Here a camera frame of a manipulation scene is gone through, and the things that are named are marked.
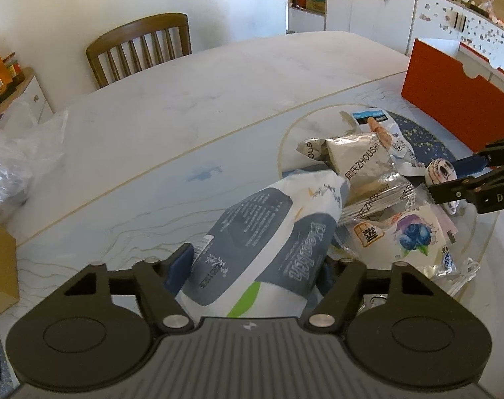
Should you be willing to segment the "white sausage packet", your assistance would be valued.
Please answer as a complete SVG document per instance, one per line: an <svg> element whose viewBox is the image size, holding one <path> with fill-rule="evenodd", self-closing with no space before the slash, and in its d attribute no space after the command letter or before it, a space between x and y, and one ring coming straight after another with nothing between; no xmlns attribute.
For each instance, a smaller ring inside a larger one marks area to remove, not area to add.
<svg viewBox="0 0 504 399"><path fill-rule="evenodd" d="M426 167L419 162L413 147L390 113L379 108L369 108L361 111L342 110L340 115L355 132L376 134L401 175L409 178L425 175Z"/></svg>

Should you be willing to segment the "blueberry snack packet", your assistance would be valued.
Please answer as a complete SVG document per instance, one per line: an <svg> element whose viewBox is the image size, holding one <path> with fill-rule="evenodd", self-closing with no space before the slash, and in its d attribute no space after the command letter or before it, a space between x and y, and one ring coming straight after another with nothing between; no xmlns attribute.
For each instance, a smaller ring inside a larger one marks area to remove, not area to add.
<svg viewBox="0 0 504 399"><path fill-rule="evenodd" d="M430 279L455 271L447 236L435 209L425 203L383 221L355 219L338 228L335 244L347 257L371 269L389 269L406 262Z"/></svg>

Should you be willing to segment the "grey white snack bag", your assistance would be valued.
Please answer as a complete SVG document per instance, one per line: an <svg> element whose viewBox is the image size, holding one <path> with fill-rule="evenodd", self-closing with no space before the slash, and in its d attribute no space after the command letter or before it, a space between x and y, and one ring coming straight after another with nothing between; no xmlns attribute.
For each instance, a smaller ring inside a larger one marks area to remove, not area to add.
<svg viewBox="0 0 504 399"><path fill-rule="evenodd" d="M195 246L177 300L203 317L302 314L350 184L333 170L293 173L229 207Z"/></svg>

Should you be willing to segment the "silver foil snack packet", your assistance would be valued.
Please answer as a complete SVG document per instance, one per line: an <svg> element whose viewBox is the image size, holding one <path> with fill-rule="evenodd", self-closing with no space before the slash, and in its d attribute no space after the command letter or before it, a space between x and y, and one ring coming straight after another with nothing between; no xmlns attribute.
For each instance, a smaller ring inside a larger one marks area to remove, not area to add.
<svg viewBox="0 0 504 399"><path fill-rule="evenodd" d="M371 216L400 203L406 209L415 204L413 184L400 175L391 154L374 133L312 138L300 142L297 151L326 164L347 180L349 191L341 223Z"/></svg>

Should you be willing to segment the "red cardboard box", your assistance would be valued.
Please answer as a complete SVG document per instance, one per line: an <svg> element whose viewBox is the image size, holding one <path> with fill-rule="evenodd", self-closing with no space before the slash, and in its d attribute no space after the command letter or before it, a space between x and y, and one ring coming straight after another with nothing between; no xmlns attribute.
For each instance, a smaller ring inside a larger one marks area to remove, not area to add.
<svg viewBox="0 0 504 399"><path fill-rule="evenodd" d="M401 96L470 150L504 138L504 70L460 41L416 39Z"/></svg>

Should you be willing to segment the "white storage cabinets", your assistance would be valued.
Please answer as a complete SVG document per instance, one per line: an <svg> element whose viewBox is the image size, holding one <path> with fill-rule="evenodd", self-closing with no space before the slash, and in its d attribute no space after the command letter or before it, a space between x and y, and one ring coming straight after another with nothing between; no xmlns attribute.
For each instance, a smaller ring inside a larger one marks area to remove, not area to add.
<svg viewBox="0 0 504 399"><path fill-rule="evenodd" d="M453 0L287 0L289 32L354 33L409 55L417 39L461 42L504 73L504 24Z"/></svg>

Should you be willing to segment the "clear plastic bag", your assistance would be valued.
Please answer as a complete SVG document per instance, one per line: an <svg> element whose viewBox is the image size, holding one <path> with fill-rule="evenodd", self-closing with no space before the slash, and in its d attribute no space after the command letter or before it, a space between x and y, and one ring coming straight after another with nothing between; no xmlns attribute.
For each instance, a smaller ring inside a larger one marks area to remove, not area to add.
<svg viewBox="0 0 504 399"><path fill-rule="evenodd" d="M16 90L9 85L0 103ZM0 222L8 221L64 153L69 113L38 123L26 103L15 102L0 116Z"/></svg>

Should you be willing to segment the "white side cabinet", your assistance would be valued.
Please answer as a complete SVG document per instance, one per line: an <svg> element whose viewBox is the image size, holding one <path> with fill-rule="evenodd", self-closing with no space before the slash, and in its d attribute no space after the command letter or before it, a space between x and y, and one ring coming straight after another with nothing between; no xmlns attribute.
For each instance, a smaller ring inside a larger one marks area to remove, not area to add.
<svg viewBox="0 0 504 399"><path fill-rule="evenodd" d="M16 87L15 92L0 103L0 116L15 103L22 102L29 105L38 123L44 123L53 117L53 110L38 83L38 79L31 67L24 67L22 73L25 79Z"/></svg>

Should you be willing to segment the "wooden chair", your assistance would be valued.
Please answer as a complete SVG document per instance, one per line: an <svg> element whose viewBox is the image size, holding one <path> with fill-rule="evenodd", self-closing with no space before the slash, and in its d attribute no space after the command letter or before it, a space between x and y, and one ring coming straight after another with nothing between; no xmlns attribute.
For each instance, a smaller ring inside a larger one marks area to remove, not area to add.
<svg viewBox="0 0 504 399"><path fill-rule="evenodd" d="M86 49L99 88L145 69L191 54L189 18L150 15L104 33Z"/></svg>

